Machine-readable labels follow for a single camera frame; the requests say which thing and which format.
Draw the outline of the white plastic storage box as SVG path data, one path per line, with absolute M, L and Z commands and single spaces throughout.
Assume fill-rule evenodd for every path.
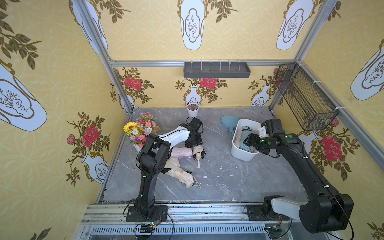
M 237 123 L 235 133 L 232 139 L 231 154 L 233 157 L 249 162 L 260 152 L 254 147 L 248 147 L 243 142 L 249 134 L 259 134 L 261 123 L 248 119 L 240 119 Z

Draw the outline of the teal umbrella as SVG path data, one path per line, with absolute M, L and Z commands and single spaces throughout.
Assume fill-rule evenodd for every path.
M 248 126 L 243 126 L 242 137 L 241 137 L 241 150 L 253 153 L 254 148 L 247 145 L 249 135 L 253 134 L 253 131 Z

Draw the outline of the beige umbrella with wooden handle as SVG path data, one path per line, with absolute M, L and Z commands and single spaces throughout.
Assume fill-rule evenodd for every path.
M 203 145 L 193 146 L 192 147 L 193 155 L 195 161 L 198 162 L 198 168 L 200 168 L 200 160 L 203 159 L 206 155 Z

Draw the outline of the pink umbrella sideways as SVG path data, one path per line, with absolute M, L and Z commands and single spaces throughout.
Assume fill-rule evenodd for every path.
M 171 151 L 171 158 L 191 158 L 192 155 L 192 149 L 186 147 L 173 147 Z

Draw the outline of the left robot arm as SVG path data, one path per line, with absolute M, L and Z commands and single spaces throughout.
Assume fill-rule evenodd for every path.
M 204 126 L 201 120 L 193 117 L 189 123 L 180 124 L 176 129 L 163 134 L 150 134 L 144 147 L 136 159 L 141 170 L 141 185 L 139 195 L 134 201 L 134 207 L 140 219 L 149 220 L 155 212 L 155 188 L 158 175 L 164 170 L 171 156 L 173 147 L 185 142 L 187 148 L 203 143 L 199 130 Z

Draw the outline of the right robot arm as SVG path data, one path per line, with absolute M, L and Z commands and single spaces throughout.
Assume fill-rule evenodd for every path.
M 242 144 L 268 155 L 276 150 L 291 165 L 307 196 L 307 203 L 292 201 L 282 196 L 267 196 L 264 214 L 273 211 L 300 221 L 309 233 L 342 231 L 351 224 L 354 202 L 348 194 L 341 194 L 324 177 L 305 150 L 305 144 L 295 134 L 285 133 L 279 119 L 263 122 L 257 134 L 250 133 Z

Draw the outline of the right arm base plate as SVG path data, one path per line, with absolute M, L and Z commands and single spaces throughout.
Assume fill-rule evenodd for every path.
M 290 218 L 275 213 L 271 208 L 262 205 L 246 205 L 243 208 L 250 221 L 288 221 Z

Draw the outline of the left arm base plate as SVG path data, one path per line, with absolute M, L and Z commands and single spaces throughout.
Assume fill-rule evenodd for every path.
M 128 223 L 146 223 L 159 220 L 165 222 L 167 220 L 168 207 L 166 205 L 154 206 L 148 213 L 141 213 L 135 206 L 128 207 L 126 222 Z

